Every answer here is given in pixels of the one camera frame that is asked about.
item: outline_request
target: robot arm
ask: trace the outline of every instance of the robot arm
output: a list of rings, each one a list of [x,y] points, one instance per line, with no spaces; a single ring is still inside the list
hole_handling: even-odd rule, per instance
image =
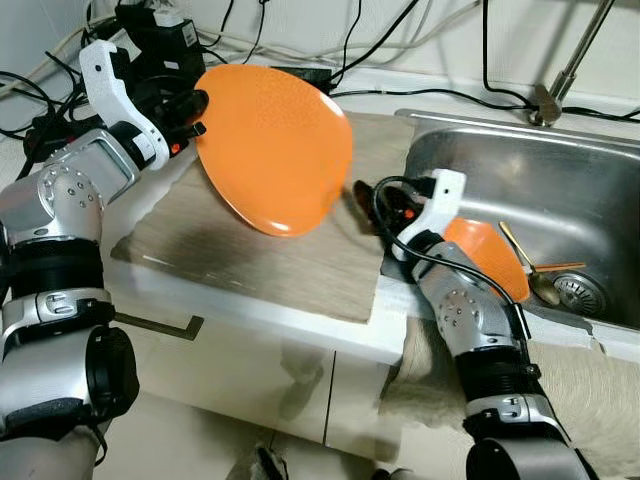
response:
[[[457,214],[464,187],[460,176],[464,175],[443,170],[437,173],[430,196],[437,197],[447,187],[455,198],[444,205],[435,202],[431,208],[433,198],[428,200],[414,222],[419,227],[409,225],[398,236],[403,243],[424,233],[432,223],[430,218],[446,216],[448,223]],[[406,261],[404,252],[399,256],[399,251],[393,250],[396,258]],[[436,240],[427,253],[477,269],[455,243]],[[541,373],[529,359],[522,307],[505,305],[487,284],[450,266],[420,260],[412,269],[412,277],[433,309],[467,398],[463,426],[475,440],[467,457],[467,478],[597,478],[571,446],[538,382]]]
[[[102,212],[141,170],[162,166],[169,147],[127,97],[117,76],[125,62],[108,42],[80,53],[89,102],[108,128],[85,133],[0,193],[1,279],[12,292],[0,337],[3,478],[91,478],[106,426],[139,391],[131,343],[109,326]]]

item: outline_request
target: cabinet handle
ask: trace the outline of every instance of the cabinet handle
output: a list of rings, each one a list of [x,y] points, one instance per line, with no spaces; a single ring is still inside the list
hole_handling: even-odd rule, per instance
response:
[[[134,327],[144,328],[145,330],[151,330],[152,332],[164,333],[172,337],[181,338],[183,340],[189,340],[193,342],[204,323],[204,318],[192,316],[189,320],[187,328],[178,328],[172,325],[165,325],[164,323],[154,322],[152,320],[146,320],[140,317],[134,317],[127,315],[126,313],[116,313],[116,322],[125,323]]]

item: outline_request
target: white cabinet door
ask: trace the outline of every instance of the white cabinet door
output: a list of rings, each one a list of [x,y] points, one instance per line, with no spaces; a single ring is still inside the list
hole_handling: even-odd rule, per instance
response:
[[[473,445],[464,431],[378,415],[390,368],[336,355],[327,446],[408,468],[425,478],[464,480],[467,452]]]
[[[132,338],[143,391],[322,441],[332,351],[136,302],[115,300],[127,322],[115,325]]]

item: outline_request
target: faucet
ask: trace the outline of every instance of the faucet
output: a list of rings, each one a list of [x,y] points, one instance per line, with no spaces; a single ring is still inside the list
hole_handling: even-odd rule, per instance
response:
[[[553,85],[547,90],[544,85],[536,85],[534,94],[538,103],[538,111],[531,114],[529,120],[533,125],[553,125],[562,114],[562,101],[566,97],[573,81],[576,79],[576,71],[584,58],[587,50],[602,26],[611,6],[615,0],[601,0],[591,22],[587,26],[578,46],[569,59],[567,66],[558,73]]]

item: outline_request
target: wall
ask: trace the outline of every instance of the wall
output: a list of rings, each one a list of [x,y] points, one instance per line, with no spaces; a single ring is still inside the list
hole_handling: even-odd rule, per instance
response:
[[[175,0],[197,25],[219,28],[226,0]],[[423,32],[470,0],[433,0]],[[596,0],[491,0],[489,72],[494,82],[550,85],[577,45]],[[363,16],[351,42],[373,42],[407,1],[363,0]],[[407,39],[427,4],[421,0],[389,41]],[[255,38],[257,0],[235,0],[227,31]],[[355,18],[357,0],[271,0],[266,4],[262,41],[315,52],[341,45]],[[445,33],[386,66],[403,71],[480,79],[482,7]],[[372,57],[388,59],[395,51]],[[640,2],[618,0],[585,57],[576,91],[640,99]]]
[[[83,0],[0,0],[0,70],[27,74],[69,32],[81,24]],[[0,77],[3,83],[11,79]],[[70,84],[64,74],[38,82],[52,98],[64,96]],[[0,126],[25,125],[42,111],[42,102],[8,95],[0,101]]]

